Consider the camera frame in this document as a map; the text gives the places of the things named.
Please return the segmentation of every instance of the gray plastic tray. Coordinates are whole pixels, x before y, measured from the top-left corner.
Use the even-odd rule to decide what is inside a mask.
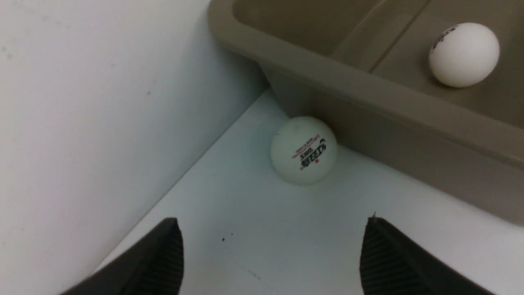
[[[257,61],[290,115],[516,224],[524,224],[524,2],[212,0],[213,34]],[[490,27],[500,61],[481,83],[431,77],[429,48],[451,25]]]

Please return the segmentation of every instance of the white wall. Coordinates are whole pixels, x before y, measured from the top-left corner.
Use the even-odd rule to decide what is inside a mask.
[[[208,2],[0,2],[0,294],[88,275],[262,92]]]

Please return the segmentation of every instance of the white floor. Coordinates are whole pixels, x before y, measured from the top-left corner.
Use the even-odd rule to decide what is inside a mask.
[[[490,291],[522,294],[523,228],[343,147],[325,180],[285,183],[268,151],[286,120],[266,92],[102,265],[174,216],[184,237],[181,294],[359,295],[364,227],[376,212]]]

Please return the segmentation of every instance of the ridged rubber pad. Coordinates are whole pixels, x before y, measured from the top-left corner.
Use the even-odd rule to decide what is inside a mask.
[[[109,265],[62,295],[176,295],[184,274],[182,233],[166,218]]]
[[[360,273],[366,295],[493,295],[377,217],[366,226]]]

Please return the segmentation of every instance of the ping pong ball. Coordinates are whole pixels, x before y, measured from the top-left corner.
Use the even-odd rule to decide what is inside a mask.
[[[443,84],[469,87],[493,71],[499,54],[497,36],[488,27],[464,23],[442,33],[430,50],[429,65]]]
[[[313,184],[335,165],[337,143],[333,131],[313,117],[296,117],[282,126],[271,143],[271,161],[286,181]]]

